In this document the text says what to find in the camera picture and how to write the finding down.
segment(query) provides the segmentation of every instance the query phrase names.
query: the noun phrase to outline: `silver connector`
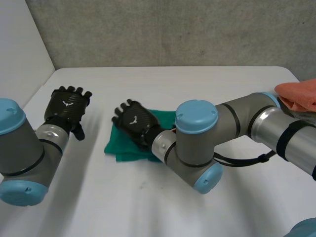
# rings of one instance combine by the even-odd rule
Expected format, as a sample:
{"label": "silver connector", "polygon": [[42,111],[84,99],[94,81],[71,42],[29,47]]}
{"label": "silver connector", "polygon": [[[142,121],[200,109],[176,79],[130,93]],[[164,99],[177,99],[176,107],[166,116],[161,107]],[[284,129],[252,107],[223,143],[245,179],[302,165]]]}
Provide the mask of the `silver connector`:
{"label": "silver connector", "polygon": [[164,162],[164,157],[168,149],[176,142],[176,134],[170,130],[161,132],[155,139],[152,144],[153,154]]}
{"label": "silver connector", "polygon": [[63,152],[69,140],[69,135],[65,130],[52,124],[44,124],[40,126],[36,130],[35,134],[39,139],[44,139],[55,143]]}
{"label": "silver connector", "polygon": [[[276,151],[283,132],[297,120],[279,108],[266,109],[255,120],[251,138]],[[298,130],[286,145],[285,158],[312,175],[316,166],[316,128],[307,126]]]}

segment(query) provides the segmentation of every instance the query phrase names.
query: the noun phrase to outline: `white wall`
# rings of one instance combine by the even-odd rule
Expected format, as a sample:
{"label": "white wall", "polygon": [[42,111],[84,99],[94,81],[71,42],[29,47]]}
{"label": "white wall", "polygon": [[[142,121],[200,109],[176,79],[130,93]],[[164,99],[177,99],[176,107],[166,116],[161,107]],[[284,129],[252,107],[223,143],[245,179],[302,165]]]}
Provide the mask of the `white wall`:
{"label": "white wall", "polygon": [[24,0],[0,0],[0,97],[24,107],[55,71]]}

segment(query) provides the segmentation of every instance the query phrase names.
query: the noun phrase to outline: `gray concrete wall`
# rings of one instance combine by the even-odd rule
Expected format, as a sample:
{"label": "gray concrete wall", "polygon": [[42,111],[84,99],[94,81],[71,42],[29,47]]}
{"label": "gray concrete wall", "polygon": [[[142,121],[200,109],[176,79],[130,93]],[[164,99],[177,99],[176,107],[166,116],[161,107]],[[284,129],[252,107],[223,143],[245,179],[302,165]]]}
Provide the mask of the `gray concrete wall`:
{"label": "gray concrete wall", "polygon": [[316,0],[26,0],[54,66],[283,66],[316,78]]}

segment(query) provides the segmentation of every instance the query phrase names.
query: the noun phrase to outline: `orange cloth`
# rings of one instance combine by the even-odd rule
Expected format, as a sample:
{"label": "orange cloth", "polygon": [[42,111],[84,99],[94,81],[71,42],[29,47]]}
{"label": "orange cloth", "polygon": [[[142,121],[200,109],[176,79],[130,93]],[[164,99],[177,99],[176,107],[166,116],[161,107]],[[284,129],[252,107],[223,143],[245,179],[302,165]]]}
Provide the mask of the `orange cloth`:
{"label": "orange cloth", "polygon": [[283,83],[275,91],[290,110],[316,112],[316,79]]}

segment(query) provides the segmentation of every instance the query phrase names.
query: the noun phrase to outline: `black ring band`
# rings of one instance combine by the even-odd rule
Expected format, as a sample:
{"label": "black ring band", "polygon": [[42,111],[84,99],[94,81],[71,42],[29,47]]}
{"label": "black ring band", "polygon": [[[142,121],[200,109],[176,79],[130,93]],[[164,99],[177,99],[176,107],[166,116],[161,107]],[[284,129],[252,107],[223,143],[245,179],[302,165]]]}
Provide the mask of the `black ring band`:
{"label": "black ring band", "polygon": [[63,155],[63,150],[56,143],[54,143],[52,141],[49,141],[49,140],[46,140],[46,139],[39,139],[39,141],[40,142],[45,142],[45,143],[48,143],[48,144],[54,146],[60,152],[60,154]]}
{"label": "black ring band", "polygon": [[291,138],[294,136],[296,132],[301,130],[303,127],[308,127],[308,126],[315,127],[311,125],[310,123],[302,121],[302,120],[298,120],[293,123],[290,123],[287,129],[282,133],[282,135],[278,139],[278,142],[276,145],[276,153],[280,157],[288,161],[285,157],[285,149],[286,149],[287,144],[289,143],[289,141],[291,140]]}
{"label": "black ring band", "polygon": [[316,181],[316,166],[314,167],[313,173],[312,173],[313,179]]}
{"label": "black ring band", "polygon": [[266,109],[268,109],[268,108],[271,108],[271,107],[275,107],[275,106],[273,106],[273,105],[267,105],[267,106],[265,106],[265,107],[259,109],[258,112],[255,113],[255,115],[251,118],[250,123],[249,123],[249,125],[248,125],[248,131],[247,131],[248,137],[251,138],[251,129],[252,129],[253,123],[255,122],[255,120],[257,119],[257,117],[258,117],[264,110],[266,110]]}
{"label": "black ring band", "polygon": [[212,162],[212,160],[213,160],[213,159],[210,159],[207,163],[204,163],[204,164],[188,164],[188,163],[184,162],[183,160],[181,160],[181,159],[179,158],[179,161],[180,161],[182,164],[184,164],[184,165],[187,166],[187,167],[191,167],[191,168],[202,168],[202,167],[205,167],[205,166],[207,166],[208,164],[210,164],[210,163]]}
{"label": "black ring band", "polygon": [[229,104],[223,103],[222,105],[224,105],[233,115],[234,119],[235,119],[235,123],[236,123],[236,135],[235,138],[238,138],[239,134],[240,134],[240,121],[239,118],[235,112],[235,110],[232,108],[232,106],[230,106]]}
{"label": "black ring band", "polygon": [[34,169],[39,163],[41,163],[41,161],[44,159],[44,156],[45,156],[45,150],[43,148],[43,152],[42,152],[40,158],[31,166],[27,167],[26,169],[20,170],[18,172],[14,172],[14,173],[10,173],[10,174],[6,174],[6,173],[1,173],[1,174],[4,177],[18,176],[18,175],[24,174],[24,173],[30,171],[31,169]]}
{"label": "black ring band", "polygon": [[168,155],[171,152],[171,150],[177,145],[177,142],[174,142],[171,144],[171,146],[168,148],[166,154],[164,155],[164,163],[167,164]]}

